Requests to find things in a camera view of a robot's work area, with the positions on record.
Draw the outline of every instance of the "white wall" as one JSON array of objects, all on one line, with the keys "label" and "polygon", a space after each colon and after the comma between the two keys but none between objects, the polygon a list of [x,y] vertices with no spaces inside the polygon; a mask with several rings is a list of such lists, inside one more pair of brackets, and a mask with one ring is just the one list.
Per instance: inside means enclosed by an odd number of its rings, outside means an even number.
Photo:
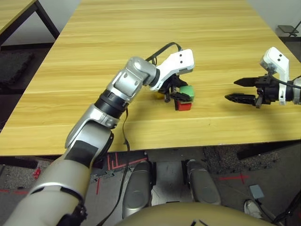
[{"label": "white wall", "polygon": [[[278,36],[288,36],[278,29],[278,25],[295,27],[301,20],[301,0],[248,0],[250,5],[276,32]],[[297,29],[301,36],[301,25]]]},{"label": "white wall", "polygon": [[[59,32],[65,27],[80,0],[40,0]],[[36,13],[33,13],[4,43],[20,45],[54,42],[54,38]]]}]

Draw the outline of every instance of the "green cube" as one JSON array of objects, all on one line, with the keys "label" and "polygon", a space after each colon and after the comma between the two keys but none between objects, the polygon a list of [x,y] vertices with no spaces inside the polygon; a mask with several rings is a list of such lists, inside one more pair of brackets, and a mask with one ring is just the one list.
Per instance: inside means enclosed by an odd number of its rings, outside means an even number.
[{"label": "green cube", "polygon": [[193,99],[194,99],[194,91],[193,91],[193,87],[192,86],[182,86],[180,87],[180,93],[185,93],[187,94],[188,96],[191,97],[191,101],[188,101],[188,102],[183,102],[181,101],[181,104],[188,104],[188,103],[192,103],[193,102]]}]

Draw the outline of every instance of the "wire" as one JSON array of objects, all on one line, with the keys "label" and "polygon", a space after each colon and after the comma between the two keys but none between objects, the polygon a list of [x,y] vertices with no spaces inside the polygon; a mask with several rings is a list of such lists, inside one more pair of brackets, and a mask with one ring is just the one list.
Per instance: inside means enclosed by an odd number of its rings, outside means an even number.
[{"label": "wire", "polygon": [[273,219],[262,209],[261,205],[262,203],[258,200],[258,199],[255,199],[256,203],[258,204],[260,210],[270,219],[270,221],[272,222]]},{"label": "wire", "polygon": [[121,199],[121,195],[122,195],[122,190],[123,190],[123,185],[124,185],[124,181],[125,181],[125,178],[126,178],[126,175],[127,175],[127,169],[128,169],[128,154],[130,152],[130,143],[126,137],[126,133],[125,133],[125,130],[124,130],[124,125],[126,123],[126,120],[127,120],[127,117],[128,117],[128,110],[126,109],[126,119],[124,120],[123,122],[123,125],[122,125],[122,133],[123,133],[123,137],[124,137],[124,144],[127,146],[127,154],[126,154],[126,159],[127,159],[127,162],[126,162],[126,166],[124,168],[124,171],[123,171],[123,176],[122,176],[122,179],[121,179],[121,184],[120,184],[120,189],[119,189],[119,195],[118,195],[118,199],[117,199],[117,202],[114,206],[114,208],[112,209],[112,211],[101,221],[99,222],[96,226],[102,226],[106,220],[111,216],[111,214],[115,211],[116,207],[118,206],[119,202],[120,202],[120,199]]},{"label": "wire", "polygon": [[276,78],[273,76],[273,74],[272,74],[271,72],[268,72],[268,76],[269,76],[272,80],[275,80],[275,81],[277,81],[277,82],[280,83],[280,84],[283,84],[283,85],[286,85],[286,86],[289,86],[289,87],[292,87],[292,88],[301,89],[301,86],[296,86],[296,85],[294,85],[294,84],[289,84],[289,83],[287,83],[287,82],[285,82],[285,81],[281,81],[281,80],[279,80],[279,79],[276,79]]},{"label": "wire", "polygon": [[169,47],[171,47],[173,45],[176,45],[178,47],[179,52],[183,50],[182,47],[178,43],[170,42],[167,45],[163,46],[161,49],[159,49],[157,52],[155,52],[153,55],[146,58],[145,60],[146,61],[151,61],[151,63],[153,65],[157,65],[157,56],[159,56],[161,53],[163,53],[165,50],[167,50]]}]

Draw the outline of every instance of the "wooden table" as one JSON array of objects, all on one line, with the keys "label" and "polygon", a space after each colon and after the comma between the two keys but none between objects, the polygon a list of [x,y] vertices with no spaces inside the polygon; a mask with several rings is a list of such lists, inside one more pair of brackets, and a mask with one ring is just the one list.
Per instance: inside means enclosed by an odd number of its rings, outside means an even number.
[{"label": "wooden table", "polygon": [[[1,155],[62,154],[64,142],[88,106],[131,56],[148,57],[178,42],[193,50],[195,70],[182,75],[193,85],[192,109],[144,88],[129,106],[131,148],[241,144],[299,139],[300,106],[235,104],[232,92],[255,94],[233,82],[265,74],[258,62],[271,46],[301,65],[243,0],[83,0],[50,50],[0,134]],[[162,62],[176,48],[162,54]],[[124,151],[121,124],[110,151]]]},{"label": "wooden table", "polygon": [[38,0],[0,0],[0,46],[34,12],[57,39],[60,33]]}]

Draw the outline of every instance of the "red cube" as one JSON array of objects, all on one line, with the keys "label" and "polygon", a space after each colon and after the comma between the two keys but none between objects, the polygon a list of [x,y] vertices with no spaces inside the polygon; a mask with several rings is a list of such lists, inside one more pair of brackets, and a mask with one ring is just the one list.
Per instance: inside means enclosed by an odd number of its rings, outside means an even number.
[{"label": "red cube", "polygon": [[189,111],[192,105],[192,103],[181,104],[180,101],[177,101],[177,104],[178,104],[178,111]]}]

